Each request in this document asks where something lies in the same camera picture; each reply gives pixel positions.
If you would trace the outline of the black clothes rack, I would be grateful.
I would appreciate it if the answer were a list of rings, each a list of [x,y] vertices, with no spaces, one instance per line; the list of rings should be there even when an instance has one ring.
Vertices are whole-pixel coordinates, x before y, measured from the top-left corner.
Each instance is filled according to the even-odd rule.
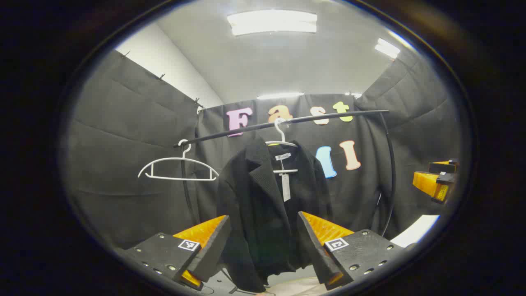
[[[381,120],[381,123],[383,124],[383,129],[384,129],[384,133],[385,133],[385,137],[386,137],[386,141],[387,141],[387,145],[388,145],[389,156],[390,156],[390,167],[391,167],[391,190],[390,190],[391,204],[389,206],[389,211],[388,211],[388,215],[387,215],[387,219],[386,219],[385,225],[383,226],[383,230],[381,232],[382,236],[385,236],[385,233],[387,232],[387,229],[388,229],[390,221],[391,221],[393,208],[394,208],[394,204],[395,204],[396,179],[397,179],[395,154],[394,154],[392,140],[390,138],[389,130],[387,128],[387,124],[386,124],[385,118],[383,116],[384,113],[389,113],[389,110],[388,109],[374,109],[374,110],[370,110],[370,111],[329,113],[329,114],[323,114],[321,116],[304,116],[304,117],[298,117],[298,118],[289,119],[290,120],[289,123],[286,123],[286,125],[291,125],[291,124],[297,124],[297,123],[303,123],[303,122],[310,122],[310,121],[314,121],[314,120],[340,118],[340,117],[348,117],[348,116],[353,116],[353,117],[355,117],[355,116],[371,116],[371,115],[378,115],[379,116],[379,118]],[[241,127],[239,129],[227,130],[227,131],[215,133],[215,134],[212,134],[212,135],[209,135],[209,136],[197,137],[195,139],[189,140],[189,142],[190,142],[190,144],[198,143],[198,142],[213,140],[213,139],[216,139],[218,137],[224,137],[224,136],[229,136],[229,135],[233,135],[233,134],[245,133],[245,132],[261,130],[261,129],[269,129],[271,127],[274,127],[274,123],[261,123],[261,124],[257,124],[257,125],[250,125],[250,126]],[[178,143],[172,145],[172,148],[177,148],[177,147],[179,147]]]

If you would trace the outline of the large ceiling light panel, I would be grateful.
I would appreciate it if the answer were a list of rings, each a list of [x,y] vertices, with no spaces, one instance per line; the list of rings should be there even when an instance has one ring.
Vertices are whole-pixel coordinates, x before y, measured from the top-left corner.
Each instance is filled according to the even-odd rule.
[[[283,9],[247,11],[226,17],[234,36],[260,32],[317,32],[318,16],[310,12]]]

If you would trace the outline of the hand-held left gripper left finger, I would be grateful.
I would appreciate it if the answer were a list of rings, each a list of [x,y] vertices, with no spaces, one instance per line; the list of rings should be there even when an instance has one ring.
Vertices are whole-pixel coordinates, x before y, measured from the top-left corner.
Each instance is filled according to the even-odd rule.
[[[230,233],[230,217],[222,215],[177,234],[159,232],[120,253],[153,274],[201,290],[215,274]]]

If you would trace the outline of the white plastic hanger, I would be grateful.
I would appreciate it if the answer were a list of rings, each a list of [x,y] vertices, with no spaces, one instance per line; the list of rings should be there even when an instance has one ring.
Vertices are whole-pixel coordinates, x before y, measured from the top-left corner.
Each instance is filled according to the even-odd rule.
[[[188,159],[186,157],[186,154],[191,150],[191,144],[189,140],[182,139],[178,142],[178,144],[180,147],[188,146],[187,148],[184,148],[181,157],[165,157],[165,158],[153,160],[150,163],[147,163],[144,167],[142,167],[142,169],[137,174],[137,178],[140,178],[142,175],[145,175],[147,178],[151,178],[151,179],[180,180],[180,181],[194,180],[194,181],[201,181],[201,182],[208,182],[208,181],[213,181],[213,180],[218,179],[219,173],[213,167],[201,161],[197,161],[194,159]],[[209,177],[208,178],[185,178],[185,177],[177,178],[177,177],[157,176],[155,174],[155,164],[160,163],[160,162],[165,162],[165,161],[181,161],[182,168],[185,167],[184,162],[191,162],[194,164],[199,164],[203,167],[206,167],[209,170]]]

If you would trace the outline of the black backdrop cloth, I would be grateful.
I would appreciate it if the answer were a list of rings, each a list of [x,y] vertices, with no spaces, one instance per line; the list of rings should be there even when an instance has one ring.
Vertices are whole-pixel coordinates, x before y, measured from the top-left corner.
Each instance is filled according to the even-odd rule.
[[[216,217],[217,181],[188,182],[187,198],[183,181],[138,178],[138,173],[152,160],[180,157],[181,150],[173,148],[179,140],[227,130],[227,112],[250,108],[247,125],[256,125],[268,123],[273,107],[289,111],[293,118],[312,115],[314,107],[334,113],[336,103],[349,106],[349,111],[388,109],[384,118],[396,163],[395,205],[386,233],[392,237],[421,215],[441,211],[413,186],[413,173],[461,154],[461,121],[454,99],[426,60],[404,54],[366,90],[364,99],[341,94],[254,99],[197,114],[188,96],[113,51],[81,90],[63,140],[65,180],[73,201],[102,237],[129,248],[152,234],[175,234]],[[327,184],[334,222],[379,233],[390,208],[391,187],[390,154],[379,116],[291,124],[285,133],[287,141],[297,140],[313,155],[317,150],[327,155],[326,147],[331,148],[336,176]],[[355,170],[346,168],[340,144],[347,141],[354,142],[361,163]]]

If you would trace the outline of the black knit jacket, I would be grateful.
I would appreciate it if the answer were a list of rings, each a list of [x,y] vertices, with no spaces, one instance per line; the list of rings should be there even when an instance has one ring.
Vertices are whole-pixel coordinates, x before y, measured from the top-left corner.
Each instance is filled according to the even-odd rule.
[[[321,163],[305,146],[247,144],[219,175],[217,214],[228,215],[231,234],[222,262],[233,283],[265,291],[268,277],[311,264],[300,246],[298,212],[334,217]]]

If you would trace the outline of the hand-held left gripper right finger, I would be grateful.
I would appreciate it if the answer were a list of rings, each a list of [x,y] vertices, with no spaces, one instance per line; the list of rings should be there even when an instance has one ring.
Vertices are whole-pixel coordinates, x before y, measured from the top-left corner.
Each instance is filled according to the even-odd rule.
[[[300,245],[327,290],[366,283],[405,254],[372,230],[353,232],[304,211],[298,212],[297,227]]]

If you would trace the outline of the white hanger with notched bar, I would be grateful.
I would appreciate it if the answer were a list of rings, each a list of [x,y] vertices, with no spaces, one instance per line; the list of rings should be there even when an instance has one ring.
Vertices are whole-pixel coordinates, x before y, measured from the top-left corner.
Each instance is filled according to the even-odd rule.
[[[275,127],[276,131],[278,131],[278,133],[280,134],[281,140],[280,141],[267,141],[267,142],[265,142],[265,144],[267,146],[272,146],[272,145],[279,146],[279,145],[282,145],[282,146],[291,146],[293,148],[298,148],[298,146],[296,144],[286,141],[286,137],[284,135],[284,132],[280,128],[280,125],[289,123],[289,121],[290,120],[286,120],[286,119],[283,119],[281,117],[276,118],[276,120],[274,121],[274,127]],[[281,170],[274,170],[275,174],[282,175],[282,174],[289,174],[289,173],[298,172],[297,169],[285,170],[282,159],[279,159],[279,161],[281,163]]]

